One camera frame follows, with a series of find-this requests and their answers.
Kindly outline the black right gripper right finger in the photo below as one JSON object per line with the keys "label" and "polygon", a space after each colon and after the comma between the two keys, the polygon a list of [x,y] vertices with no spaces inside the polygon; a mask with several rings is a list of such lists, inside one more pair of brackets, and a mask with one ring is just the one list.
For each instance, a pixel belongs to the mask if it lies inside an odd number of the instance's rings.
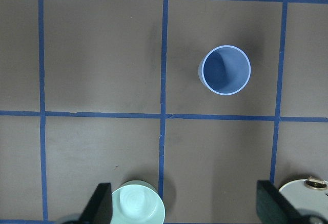
{"label": "black right gripper right finger", "polygon": [[262,223],[307,223],[269,180],[258,180],[256,185],[256,213]]}

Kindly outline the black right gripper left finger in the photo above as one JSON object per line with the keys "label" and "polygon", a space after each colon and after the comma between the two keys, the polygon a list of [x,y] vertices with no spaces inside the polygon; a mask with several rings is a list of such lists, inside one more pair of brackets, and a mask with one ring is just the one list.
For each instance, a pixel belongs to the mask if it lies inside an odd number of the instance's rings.
{"label": "black right gripper left finger", "polygon": [[100,183],[88,201],[77,223],[111,223],[113,216],[110,183]]}

